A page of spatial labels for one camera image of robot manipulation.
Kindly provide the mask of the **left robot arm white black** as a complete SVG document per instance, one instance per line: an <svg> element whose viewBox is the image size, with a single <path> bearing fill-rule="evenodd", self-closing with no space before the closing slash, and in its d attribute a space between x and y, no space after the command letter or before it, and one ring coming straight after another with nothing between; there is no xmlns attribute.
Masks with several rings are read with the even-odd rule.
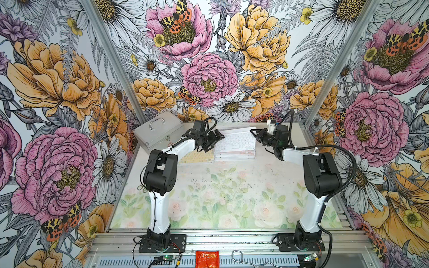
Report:
<svg viewBox="0 0 429 268"><path fill-rule="evenodd" d="M151 216L146 231L149 246L165 251L172 244L171 224L168 216L169 195L177 181L179 161L193 151L209 152L225 137L216 129L217 119L209 117L194 121L173 145L165 149L154 149L143 168L141 186L151 194Z"/></svg>

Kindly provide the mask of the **pink keyboard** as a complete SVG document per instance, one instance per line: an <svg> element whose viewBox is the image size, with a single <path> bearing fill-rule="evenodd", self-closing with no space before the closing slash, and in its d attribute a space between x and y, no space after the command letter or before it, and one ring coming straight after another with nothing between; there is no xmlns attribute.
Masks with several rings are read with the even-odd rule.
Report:
<svg viewBox="0 0 429 268"><path fill-rule="evenodd" d="M229 151L229 152L219 152L214 153L214 156L219 159L254 159L255 151Z"/></svg>

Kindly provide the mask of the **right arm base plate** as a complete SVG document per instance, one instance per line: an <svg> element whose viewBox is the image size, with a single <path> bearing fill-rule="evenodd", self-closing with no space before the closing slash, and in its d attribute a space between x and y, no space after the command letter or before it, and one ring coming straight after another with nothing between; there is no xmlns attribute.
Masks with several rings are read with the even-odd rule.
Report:
<svg viewBox="0 0 429 268"><path fill-rule="evenodd" d="M292 233L278 233L274 241L280 252L324 252L326 250L322 240L310 240L297 244Z"/></svg>

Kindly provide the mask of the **white keyboard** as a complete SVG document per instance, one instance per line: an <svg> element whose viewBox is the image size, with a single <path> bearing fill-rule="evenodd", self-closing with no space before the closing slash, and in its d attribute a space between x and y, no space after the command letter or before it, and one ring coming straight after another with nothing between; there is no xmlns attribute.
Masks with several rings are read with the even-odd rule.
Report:
<svg viewBox="0 0 429 268"><path fill-rule="evenodd" d="M220 130L224 135L215 147L215 153L230 153L240 151L253 151L256 147L256 139L251 133L256 127L237 128L230 130Z"/></svg>

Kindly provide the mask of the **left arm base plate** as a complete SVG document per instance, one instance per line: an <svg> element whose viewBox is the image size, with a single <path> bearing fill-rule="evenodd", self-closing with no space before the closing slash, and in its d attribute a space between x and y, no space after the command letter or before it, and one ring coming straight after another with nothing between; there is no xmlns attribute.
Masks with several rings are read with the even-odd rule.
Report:
<svg viewBox="0 0 429 268"><path fill-rule="evenodd" d="M186 234L146 234L139 243L139 253L184 253L186 243Z"/></svg>

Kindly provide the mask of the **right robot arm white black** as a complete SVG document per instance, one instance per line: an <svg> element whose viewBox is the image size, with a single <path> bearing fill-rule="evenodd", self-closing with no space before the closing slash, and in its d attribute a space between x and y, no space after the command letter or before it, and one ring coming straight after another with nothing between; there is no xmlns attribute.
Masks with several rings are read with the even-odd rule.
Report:
<svg viewBox="0 0 429 268"><path fill-rule="evenodd" d="M321 153L317 147L298 148L290 142L292 134L286 125L269 124L268 128L250 131L256 141L273 149L280 161L295 163L303 168L305 188L308 192L305 211L297 221L294 234L280 234L280 251L324 250L321 221L328 197L342 185L334 158L330 153Z"/></svg>

